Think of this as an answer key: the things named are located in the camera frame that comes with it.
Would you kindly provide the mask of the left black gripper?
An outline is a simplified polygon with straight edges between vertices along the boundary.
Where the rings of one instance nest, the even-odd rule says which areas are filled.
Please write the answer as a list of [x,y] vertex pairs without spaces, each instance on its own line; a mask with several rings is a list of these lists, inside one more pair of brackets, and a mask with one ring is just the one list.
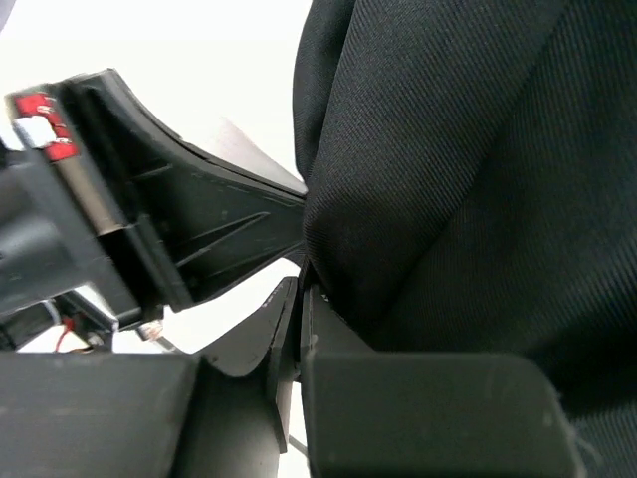
[[[59,84],[59,105],[128,219],[165,301],[180,311],[220,296],[303,248],[304,196],[183,140],[107,69]],[[99,241],[57,162],[80,150],[44,92],[12,95],[18,144],[1,153],[1,313],[92,287],[108,331],[160,320]]]

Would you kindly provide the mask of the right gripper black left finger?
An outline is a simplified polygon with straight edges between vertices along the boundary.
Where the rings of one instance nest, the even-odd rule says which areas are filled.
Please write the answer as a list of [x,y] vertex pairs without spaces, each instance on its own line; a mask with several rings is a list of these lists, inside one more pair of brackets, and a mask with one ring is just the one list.
[[1,357],[5,477],[273,477],[295,379],[293,277],[193,354]]

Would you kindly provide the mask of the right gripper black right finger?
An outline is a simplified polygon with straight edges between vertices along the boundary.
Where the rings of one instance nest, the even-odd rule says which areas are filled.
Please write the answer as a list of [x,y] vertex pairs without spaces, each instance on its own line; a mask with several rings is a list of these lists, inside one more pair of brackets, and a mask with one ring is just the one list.
[[302,397],[316,477],[582,477],[556,392],[511,355],[382,353],[303,296]]

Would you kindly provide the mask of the black skirt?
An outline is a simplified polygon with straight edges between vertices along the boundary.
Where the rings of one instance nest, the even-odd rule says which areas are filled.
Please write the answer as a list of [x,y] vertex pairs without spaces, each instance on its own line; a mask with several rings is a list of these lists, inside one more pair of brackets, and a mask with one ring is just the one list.
[[592,477],[636,473],[636,5],[316,1],[309,264],[386,351],[521,354]]

